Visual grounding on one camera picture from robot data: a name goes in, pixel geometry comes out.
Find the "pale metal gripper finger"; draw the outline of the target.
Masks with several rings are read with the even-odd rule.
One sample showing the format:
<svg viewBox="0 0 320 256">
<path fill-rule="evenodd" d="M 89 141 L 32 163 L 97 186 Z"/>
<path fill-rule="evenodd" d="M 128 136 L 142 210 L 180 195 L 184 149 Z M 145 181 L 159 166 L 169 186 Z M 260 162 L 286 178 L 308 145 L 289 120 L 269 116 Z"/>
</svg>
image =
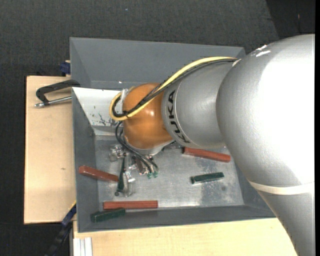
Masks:
<svg viewBox="0 0 320 256">
<path fill-rule="evenodd" d="M 130 171 L 124 172 L 124 196 L 129 197 L 135 193 L 136 179 L 132 176 Z"/>
<path fill-rule="evenodd" d="M 115 144 L 110 148 L 109 160 L 110 162 L 116 162 L 127 156 L 126 151 L 120 144 Z"/>
</svg>

